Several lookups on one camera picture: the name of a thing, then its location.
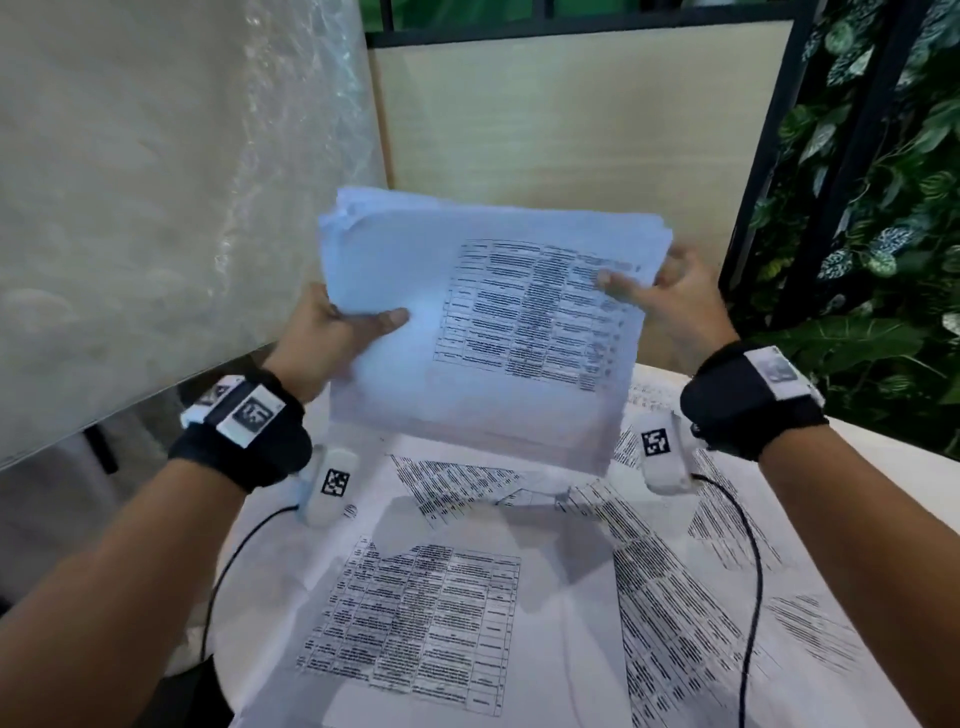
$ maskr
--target beige wall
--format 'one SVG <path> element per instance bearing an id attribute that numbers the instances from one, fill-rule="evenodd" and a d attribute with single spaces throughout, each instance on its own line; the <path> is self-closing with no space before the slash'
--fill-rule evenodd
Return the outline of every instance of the beige wall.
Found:
<path id="1" fill-rule="evenodd" d="M 371 51 L 391 186 L 656 212 L 719 269 L 790 25 Z M 654 326 L 638 359 L 676 368 Z"/>

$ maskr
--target wrist-mounted tracker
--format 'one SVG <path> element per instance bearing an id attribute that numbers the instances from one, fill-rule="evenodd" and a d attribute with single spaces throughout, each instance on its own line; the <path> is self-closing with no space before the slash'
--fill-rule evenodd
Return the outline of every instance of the wrist-mounted tracker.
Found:
<path id="1" fill-rule="evenodd" d="M 273 485 L 312 454 L 303 406 L 265 370 L 224 376 L 180 415 L 169 457 L 222 473 L 243 491 Z"/>
<path id="2" fill-rule="evenodd" d="M 680 395 L 695 437 L 755 461 L 785 430 L 826 425 L 824 402 L 777 347 L 746 341 L 715 352 Z"/>

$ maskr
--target forearm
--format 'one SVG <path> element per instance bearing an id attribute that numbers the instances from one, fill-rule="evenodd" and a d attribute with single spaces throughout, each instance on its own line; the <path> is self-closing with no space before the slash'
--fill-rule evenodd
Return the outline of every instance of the forearm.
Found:
<path id="1" fill-rule="evenodd" d="M 129 725 L 216 566 L 243 492 L 169 463 L 98 545 L 0 622 L 0 725 Z"/>
<path id="2" fill-rule="evenodd" d="M 960 536 L 827 426 L 787 430 L 760 468 L 917 718 L 955 725 Z"/>

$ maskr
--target plastic sheet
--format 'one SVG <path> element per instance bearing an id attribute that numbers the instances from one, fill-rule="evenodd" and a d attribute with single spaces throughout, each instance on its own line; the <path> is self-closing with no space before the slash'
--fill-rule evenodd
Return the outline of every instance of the plastic sheet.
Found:
<path id="1" fill-rule="evenodd" d="M 0 465 L 276 337 L 385 183 L 355 0 L 8 0 L 0 98 Z"/>

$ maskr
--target white table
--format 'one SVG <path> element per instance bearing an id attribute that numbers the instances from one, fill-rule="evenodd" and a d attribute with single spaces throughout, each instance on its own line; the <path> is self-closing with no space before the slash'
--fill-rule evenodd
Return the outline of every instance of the white table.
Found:
<path id="1" fill-rule="evenodd" d="M 636 365 L 635 381 L 683 386 L 688 377 Z M 304 424 L 322 441 L 328 399 L 307 408 Z M 870 462 L 931 513 L 960 532 L 960 463 L 837 420 L 833 427 Z M 265 516 L 297 501 L 297 483 L 284 481 L 247 498 L 221 552 L 220 567 Z M 319 532 L 284 514 L 266 525 L 237 558 L 217 598 L 211 625 L 214 667 L 236 712 L 251 700 L 279 658 L 296 610 L 307 598 L 319 557 Z"/>

